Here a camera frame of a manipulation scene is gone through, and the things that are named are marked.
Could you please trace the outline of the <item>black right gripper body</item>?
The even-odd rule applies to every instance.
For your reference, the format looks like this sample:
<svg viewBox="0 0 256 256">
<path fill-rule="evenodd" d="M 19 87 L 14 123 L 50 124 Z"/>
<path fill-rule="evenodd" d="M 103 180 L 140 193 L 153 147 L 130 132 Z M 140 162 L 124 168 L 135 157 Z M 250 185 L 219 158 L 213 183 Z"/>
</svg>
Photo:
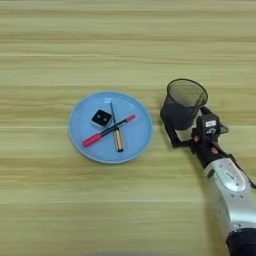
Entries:
<svg viewBox="0 0 256 256">
<path fill-rule="evenodd" d="M 213 161 L 229 157 L 217 141 L 202 140 L 199 135 L 192 136 L 190 149 L 203 167 L 207 167 Z"/>
</svg>

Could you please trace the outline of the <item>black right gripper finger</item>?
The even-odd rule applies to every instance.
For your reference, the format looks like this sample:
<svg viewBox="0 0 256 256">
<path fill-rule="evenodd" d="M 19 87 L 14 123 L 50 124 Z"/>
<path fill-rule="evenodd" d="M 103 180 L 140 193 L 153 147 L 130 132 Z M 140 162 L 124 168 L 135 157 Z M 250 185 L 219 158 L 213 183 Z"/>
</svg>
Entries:
<svg viewBox="0 0 256 256">
<path fill-rule="evenodd" d="M 202 107 L 201 114 L 205 117 L 206 128 L 214 128 L 216 130 L 216 134 L 225 134 L 229 132 L 229 128 L 222 124 L 220 118 L 209 108 Z"/>
<path fill-rule="evenodd" d="M 162 117 L 162 121 L 164 123 L 165 130 L 170 138 L 171 144 L 174 148 L 189 147 L 191 145 L 192 140 L 181 141 L 179 139 L 174 127 L 172 126 L 171 122 L 167 118 Z"/>
</svg>

